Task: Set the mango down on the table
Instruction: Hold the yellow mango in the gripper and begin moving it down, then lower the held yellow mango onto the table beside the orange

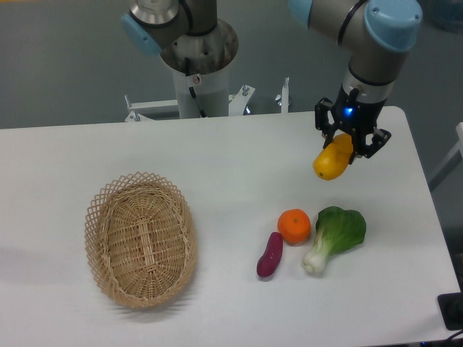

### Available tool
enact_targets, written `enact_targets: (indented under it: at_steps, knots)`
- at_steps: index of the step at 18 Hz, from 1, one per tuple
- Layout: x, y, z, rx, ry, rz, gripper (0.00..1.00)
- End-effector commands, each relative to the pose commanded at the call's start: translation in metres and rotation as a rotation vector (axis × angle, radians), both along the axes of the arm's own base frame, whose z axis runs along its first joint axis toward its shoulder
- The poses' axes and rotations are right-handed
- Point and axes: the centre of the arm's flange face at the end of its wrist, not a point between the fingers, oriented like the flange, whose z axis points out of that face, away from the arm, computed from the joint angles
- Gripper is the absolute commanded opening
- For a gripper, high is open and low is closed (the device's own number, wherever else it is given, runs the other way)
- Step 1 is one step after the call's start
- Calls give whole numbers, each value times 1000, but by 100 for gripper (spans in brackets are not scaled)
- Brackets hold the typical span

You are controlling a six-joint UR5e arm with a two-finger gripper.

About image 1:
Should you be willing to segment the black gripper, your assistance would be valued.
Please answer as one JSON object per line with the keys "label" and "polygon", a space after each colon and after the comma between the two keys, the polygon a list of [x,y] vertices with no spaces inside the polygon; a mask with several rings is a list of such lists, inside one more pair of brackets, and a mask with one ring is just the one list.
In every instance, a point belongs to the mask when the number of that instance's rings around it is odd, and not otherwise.
{"label": "black gripper", "polygon": [[[389,131],[376,128],[387,92],[387,85],[342,84],[335,104],[321,98],[315,104],[315,128],[321,131],[325,144],[331,144],[335,133],[340,131],[351,135],[353,150],[349,163],[375,155],[391,139]],[[331,108],[332,123],[328,118]],[[366,142],[369,134],[372,134],[370,144]]]}

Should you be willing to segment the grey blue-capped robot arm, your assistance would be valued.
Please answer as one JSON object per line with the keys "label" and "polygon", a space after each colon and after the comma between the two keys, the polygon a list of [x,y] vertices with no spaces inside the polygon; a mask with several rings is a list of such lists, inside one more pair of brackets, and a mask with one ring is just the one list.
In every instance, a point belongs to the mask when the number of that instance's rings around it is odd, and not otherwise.
{"label": "grey blue-capped robot arm", "polygon": [[[349,134],[352,158],[370,158],[391,138],[377,125],[381,109],[416,42],[422,10],[416,1],[291,1],[292,16],[351,54],[335,101],[315,105],[326,144]],[[133,1],[122,15],[132,43],[158,55],[174,75],[182,118],[229,115],[227,69],[239,41],[217,16],[215,1]]]}

